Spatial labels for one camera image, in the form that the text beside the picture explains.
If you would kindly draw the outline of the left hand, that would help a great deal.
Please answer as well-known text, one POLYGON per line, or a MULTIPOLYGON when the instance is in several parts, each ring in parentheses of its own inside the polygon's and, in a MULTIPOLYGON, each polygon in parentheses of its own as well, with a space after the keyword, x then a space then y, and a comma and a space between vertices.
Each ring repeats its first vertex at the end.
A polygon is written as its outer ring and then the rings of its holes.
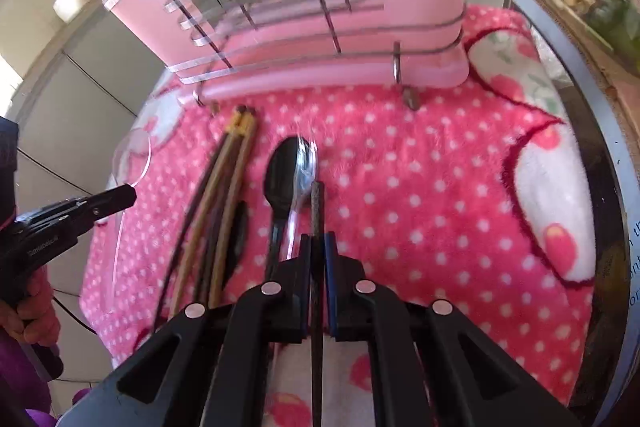
POLYGON ((53 288, 46 267, 29 279, 27 295, 18 305, 1 303, 1 326, 19 343, 52 347, 60 337, 61 324, 53 306, 53 288))

